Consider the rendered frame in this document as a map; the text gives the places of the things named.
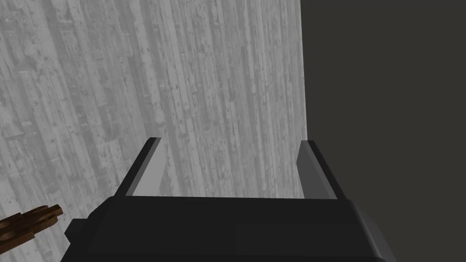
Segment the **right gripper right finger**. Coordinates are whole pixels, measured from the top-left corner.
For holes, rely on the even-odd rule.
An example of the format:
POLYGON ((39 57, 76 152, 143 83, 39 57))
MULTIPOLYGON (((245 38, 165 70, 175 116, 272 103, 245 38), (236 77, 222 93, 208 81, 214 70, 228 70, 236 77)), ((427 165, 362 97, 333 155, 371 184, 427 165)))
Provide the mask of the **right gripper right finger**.
POLYGON ((313 140, 301 141, 296 167, 305 199, 347 199, 313 140))

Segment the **brown wooden furniture piece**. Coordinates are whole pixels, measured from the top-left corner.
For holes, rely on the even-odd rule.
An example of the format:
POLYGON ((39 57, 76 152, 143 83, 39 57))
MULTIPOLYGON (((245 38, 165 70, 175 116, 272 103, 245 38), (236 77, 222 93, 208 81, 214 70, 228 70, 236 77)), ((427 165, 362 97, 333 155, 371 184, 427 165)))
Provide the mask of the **brown wooden furniture piece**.
POLYGON ((56 224, 62 214, 58 204, 44 205, 0 220, 0 254, 32 240, 35 234, 56 224))

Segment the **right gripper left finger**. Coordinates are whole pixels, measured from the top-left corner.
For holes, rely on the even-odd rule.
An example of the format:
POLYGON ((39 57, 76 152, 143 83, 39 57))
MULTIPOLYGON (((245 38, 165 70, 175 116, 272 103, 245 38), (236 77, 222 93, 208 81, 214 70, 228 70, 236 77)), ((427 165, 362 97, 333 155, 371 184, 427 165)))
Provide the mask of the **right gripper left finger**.
POLYGON ((114 196, 159 196, 166 163, 167 155, 161 138, 150 137, 140 150, 114 196))

